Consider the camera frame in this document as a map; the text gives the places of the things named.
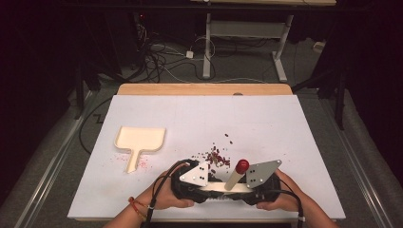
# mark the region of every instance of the human hand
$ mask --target human hand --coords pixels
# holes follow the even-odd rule
[[[182,167],[182,165],[179,165],[175,170],[172,172],[174,173],[177,169]],[[158,188],[160,183],[163,180],[163,176],[167,174],[167,171],[164,171],[161,173],[161,175],[157,178],[157,181],[155,183],[154,191]],[[153,185],[154,182],[147,188],[145,189],[137,198],[136,200],[143,203],[143,204],[149,204],[152,199],[153,195]],[[157,203],[155,205],[155,209],[157,210],[163,210],[169,207],[178,207],[178,208],[185,208],[185,207],[191,207],[195,204],[195,202],[191,199],[177,199],[175,195],[173,194],[171,190],[171,178],[169,177],[166,182],[163,184],[163,187],[161,188],[161,191],[157,195]]]
[[[303,198],[306,195],[302,192],[302,190],[298,187],[298,185],[285,173],[281,172],[279,169],[275,172],[277,176],[287,183],[287,185],[293,190],[293,192],[299,197]],[[282,190],[290,191],[290,189],[282,182],[280,184]],[[264,209],[267,211],[282,209],[284,211],[298,211],[298,203],[297,200],[290,195],[280,194],[276,201],[263,201],[256,204],[258,209]]]

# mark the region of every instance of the white paper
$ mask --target white paper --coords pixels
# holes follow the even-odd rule
[[[143,153],[138,169],[125,172],[129,154],[114,146],[121,126],[164,127],[163,147]],[[229,178],[240,159],[282,160],[296,181],[332,219],[345,215],[297,96],[127,96],[113,98],[85,174],[68,213],[73,219],[111,219],[174,162],[199,159],[216,146],[232,166],[214,167]],[[192,208],[155,211],[153,219],[295,219],[243,201],[209,200]]]

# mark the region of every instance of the dark background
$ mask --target dark background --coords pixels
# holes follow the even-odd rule
[[[351,0],[338,1],[338,4],[362,6],[367,2]],[[118,73],[124,61],[135,62],[139,57],[123,58],[125,48],[114,46],[115,43],[125,44],[125,47],[136,50],[136,44],[121,39],[127,36],[130,40],[133,31],[126,15],[98,12],[91,13],[85,20],[80,13],[61,10],[57,2],[50,0],[2,1],[0,10],[2,203],[40,141],[68,109],[67,95],[74,88],[78,63],[90,60]],[[309,18],[298,16],[289,38],[292,42],[306,37],[318,41],[330,38],[314,76],[329,67],[346,72],[347,88],[360,117],[402,183],[401,13],[398,0],[385,0],[375,1],[369,15],[343,15],[337,24],[333,17],[325,16],[321,20],[314,15],[308,15]],[[171,33],[175,33],[178,27],[200,30],[197,17],[189,17],[190,20],[185,22],[181,17],[162,18],[161,15],[154,16],[156,29]],[[105,56],[99,55],[100,49]],[[96,87],[94,76],[97,70],[84,68],[86,82]],[[327,80],[318,84],[324,85],[329,85]]]

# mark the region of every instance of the wooden table edge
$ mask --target wooden table edge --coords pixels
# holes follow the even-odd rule
[[[122,84],[117,95],[293,95],[287,84]]]

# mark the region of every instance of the red bracelet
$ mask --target red bracelet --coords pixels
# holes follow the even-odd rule
[[[145,206],[144,204],[138,202],[137,200],[134,200],[133,197],[130,197],[130,198],[128,199],[128,201],[130,202],[130,205],[131,205],[131,207],[133,207],[134,211],[136,211],[137,215],[139,215],[139,216],[142,218],[143,221],[146,221],[146,220],[147,220],[147,217],[146,217],[145,215],[143,215],[143,214],[139,211],[139,209],[137,209],[135,203],[139,203],[139,204],[140,204],[141,206],[143,206],[143,207],[146,207],[146,206]]]

